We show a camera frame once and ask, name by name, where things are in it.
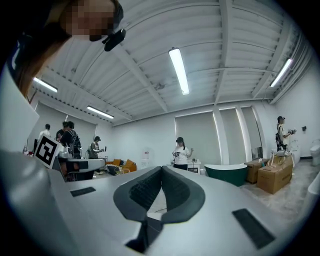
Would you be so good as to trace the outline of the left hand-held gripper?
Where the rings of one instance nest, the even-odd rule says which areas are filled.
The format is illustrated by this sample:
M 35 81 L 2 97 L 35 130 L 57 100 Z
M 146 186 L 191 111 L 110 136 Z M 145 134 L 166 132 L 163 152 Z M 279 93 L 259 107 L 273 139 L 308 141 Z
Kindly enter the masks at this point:
M 68 147 L 64 147 L 60 142 L 42 134 L 37 142 L 34 157 L 38 159 L 46 168 L 52 169 L 56 158 L 68 159 L 66 168 L 68 173 L 87 173 L 99 170 L 105 166 L 105 160 L 96 159 L 69 159 L 71 157 Z

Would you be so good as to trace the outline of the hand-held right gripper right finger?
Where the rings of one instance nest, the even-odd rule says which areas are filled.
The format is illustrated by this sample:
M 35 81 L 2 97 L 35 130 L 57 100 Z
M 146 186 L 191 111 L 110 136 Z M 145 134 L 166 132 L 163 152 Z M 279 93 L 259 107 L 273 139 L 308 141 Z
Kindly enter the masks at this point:
M 288 221 L 247 191 L 225 181 L 178 169 L 174 172 L 203 189 L 204 204 L 188 221 L 165 224 L 145 256 L 277 256 L 305 223 L 304 217 Z M 258 249 L 233 215 L 240 209 L 248 210 L 274 240 Z

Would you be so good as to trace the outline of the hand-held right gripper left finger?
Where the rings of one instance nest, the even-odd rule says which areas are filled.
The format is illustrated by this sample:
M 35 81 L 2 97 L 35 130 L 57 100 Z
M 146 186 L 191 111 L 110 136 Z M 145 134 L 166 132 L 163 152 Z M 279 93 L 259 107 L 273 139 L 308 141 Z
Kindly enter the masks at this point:
M 92 180 L 65 182 L 49 172 L 51 189 L 80 256 L 144 256 L 161 231 L 161 214 L 146 215 L 146 224 L 129 220 L 117 208 L 114 192 L 148 169 Z

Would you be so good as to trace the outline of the orange sofa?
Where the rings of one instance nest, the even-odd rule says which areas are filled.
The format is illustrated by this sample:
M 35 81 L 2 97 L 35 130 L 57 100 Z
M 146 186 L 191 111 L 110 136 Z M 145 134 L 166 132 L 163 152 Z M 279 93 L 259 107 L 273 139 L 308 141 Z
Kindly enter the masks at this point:
M 107 165 L 115 165 L 121 168 L 122 174 L 127 174 L 131 172 L 135 172 L 137 170 L 137 165 L 135 162 L 131 160 L 121 160 L 121 159 L 114 159 L 113 161 L 107 161 L 104 166 L 104 170 L 108 172 Z

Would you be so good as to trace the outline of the grey roller blind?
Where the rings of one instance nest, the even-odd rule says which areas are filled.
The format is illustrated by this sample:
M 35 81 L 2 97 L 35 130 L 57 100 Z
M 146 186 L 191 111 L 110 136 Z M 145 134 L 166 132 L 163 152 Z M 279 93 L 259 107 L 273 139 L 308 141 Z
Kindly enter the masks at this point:
M 176 135 L 182 137 L 191 158 L 206 164 L 221 164 L 218 133 L 212 112 L 196 113 L 175 118 Z
M 39 119 L 32 130 L 32 133 L 29 137 L 29 142 L 31 143 L 33 139 L 38 139 L 41 131 L 45 129 L 45 125 L 50 125 L 50 135 L 54 139 L 56 137 L 57 131 L 63 128 L 63 122 L 71 121 L 74 123 L 75 131 L 79 136 L 79 140 L 82 147 L 82 156 L 85 156 L 85 153 L 92 143 L 95 131 L 96 124 L 87 122 L 85 120 L 79 119 L 70 114 L 61 112 L 54 108 L 51 108 L 41 102 L 39 102 L 35 108 L 35 111 L 39 115 Z
M 249 134 L 252 160 L 260 159 L 263 157 L 263 147 L 255 113 L 252 107 L 243 107 L 242 112 Z
M 220 114 L 226 135 L 229 164 L 243 164 L 247 161 L 246 150 L 237 110 L 235 108 L 222 109 Z

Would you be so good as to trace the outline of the white water dispenser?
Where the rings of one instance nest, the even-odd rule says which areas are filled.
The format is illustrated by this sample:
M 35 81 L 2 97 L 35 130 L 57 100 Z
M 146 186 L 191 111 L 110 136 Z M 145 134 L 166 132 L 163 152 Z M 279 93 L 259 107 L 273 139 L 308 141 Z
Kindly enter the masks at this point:
M 145 169 L 150 165 L 150 152 L 148 150 L 144 150 L 141 158 L 141 168 Z

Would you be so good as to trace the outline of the ceiling tube light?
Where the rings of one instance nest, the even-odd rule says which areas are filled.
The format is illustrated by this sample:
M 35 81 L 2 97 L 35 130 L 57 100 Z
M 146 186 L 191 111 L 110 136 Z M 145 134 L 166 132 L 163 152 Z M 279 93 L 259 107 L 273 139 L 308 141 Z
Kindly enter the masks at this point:
M 188 95 L 190 93 L 190 89 L 181 51 L 179 48 L 173 47 L 169 50 L 168 54 L 176 72 L 181 92 L 183 95 Z
M 285 64 L 282 66 L 279 73 L 275 76 L 274 80 L 269 85 L 271 88 L 275 87 L 277 85 L 277 83 L 281 80 L 281 78 L 284 76 L 286 71 L 290 68 L 292 61 L 293 60 L 291 58 L 288 58 L 286 60 Z
M 54 87 L 54 86 L 52 86 L 52 85 L 44 82 L 44 81 L 41 80 L 41 79 L 38 79 L 37 77 L 34 77 L 34 78 L 33 78 L 33 81 L 36 82 L 36 83 L 38 83 L 39 85 L 41 85 L 41 86 L 49 89 L 50 91 L 52 91 L 52 92 L 54 92 L 54 93 L 57 93 L 57 92 L 58 92 L 58 89 L 57 89 L 56 87 Z
M 114 118 L 115 118 L 114 116 L 112 116 L 112 115 L 110 115 L 110 114 L 108 114 L 108 113 L 106 113 L 106 112 L 103 112 L 103 111 L 101 111 L 101 110 L 99 110 L 99 109 L 96 109 L 96 108 L 94 108 L 94 107 L 92 107 L 92 106 L 87 106 L 87 109 L 88 109 L 89 111 L 91 111 L 91 112 L 94 112 L 94 113 L 96 113 L 96 114 L 98 114 L 98 115 L 101 115 L 101 116 L 103 116 L 103 117 L 106 117 L 106 118 L 108 118 L 108 119 L 114 119 Z

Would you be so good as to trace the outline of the dark green bathtub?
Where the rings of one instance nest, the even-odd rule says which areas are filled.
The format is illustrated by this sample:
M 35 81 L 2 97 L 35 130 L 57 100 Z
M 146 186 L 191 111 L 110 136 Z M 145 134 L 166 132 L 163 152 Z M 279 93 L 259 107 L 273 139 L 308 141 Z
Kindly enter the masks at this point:
M 248 174 L 248 166 L 244 163 L 232 165 L 205 164 L 204 168 L 210 178 L 221 180 L 237 187 L 246 182 Z

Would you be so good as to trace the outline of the white nightstand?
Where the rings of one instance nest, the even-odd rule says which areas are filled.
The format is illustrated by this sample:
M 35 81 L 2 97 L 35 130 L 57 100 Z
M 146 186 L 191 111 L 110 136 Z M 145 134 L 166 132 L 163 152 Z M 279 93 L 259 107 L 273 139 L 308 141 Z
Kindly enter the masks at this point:
M 198 175 L 202 174 L 201 162 L 196 160 L 192 161 L 191 159 L 187 162 L 187 170 L 192 173 L 196 173 Z

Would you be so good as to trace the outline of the open brown cardboard box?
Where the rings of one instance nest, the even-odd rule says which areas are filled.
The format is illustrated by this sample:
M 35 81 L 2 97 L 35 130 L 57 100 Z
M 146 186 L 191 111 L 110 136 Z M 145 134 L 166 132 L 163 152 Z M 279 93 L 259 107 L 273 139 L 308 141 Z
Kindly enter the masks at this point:
M 265 166 L 268 162 L 267 158 L 260 158 L 256 160 L 252 160 L 249 162 L 246 162 L 247 165 L 247 177 L 246 181 L 255 184 L 258 180 L 258 170 Z

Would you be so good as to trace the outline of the large brown cardboard box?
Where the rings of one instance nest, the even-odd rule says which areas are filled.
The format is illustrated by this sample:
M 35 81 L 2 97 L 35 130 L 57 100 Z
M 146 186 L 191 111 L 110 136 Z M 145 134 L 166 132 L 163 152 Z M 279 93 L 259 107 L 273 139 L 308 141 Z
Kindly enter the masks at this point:
M 275 194 L 292 179 L 294 161 L 291 155 L 273 156 L 258 170 L 256 186 L 269 194 Z

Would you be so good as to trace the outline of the white toilet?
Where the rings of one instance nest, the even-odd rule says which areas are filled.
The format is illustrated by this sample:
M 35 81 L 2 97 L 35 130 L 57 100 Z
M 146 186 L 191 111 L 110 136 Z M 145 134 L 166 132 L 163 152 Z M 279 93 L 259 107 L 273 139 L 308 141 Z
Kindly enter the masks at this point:
M 312 166 L 320 165 L 320 138 L 312 142 L 310 155 L 312 157 Z

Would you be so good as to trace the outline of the person's dark navy clothing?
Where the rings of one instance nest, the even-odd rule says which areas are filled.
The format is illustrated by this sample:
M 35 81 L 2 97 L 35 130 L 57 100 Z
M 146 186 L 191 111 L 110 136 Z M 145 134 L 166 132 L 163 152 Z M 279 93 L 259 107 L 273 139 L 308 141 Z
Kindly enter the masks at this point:
M 42 0 L 38 16 L 25 23 L 22 34 L 18 37 L 12 53 L 7 59 L 10 74 L 15 80 L 32 79 L 71 37 L 65 32 L 60 22 L 50 20 L 72 0 Z

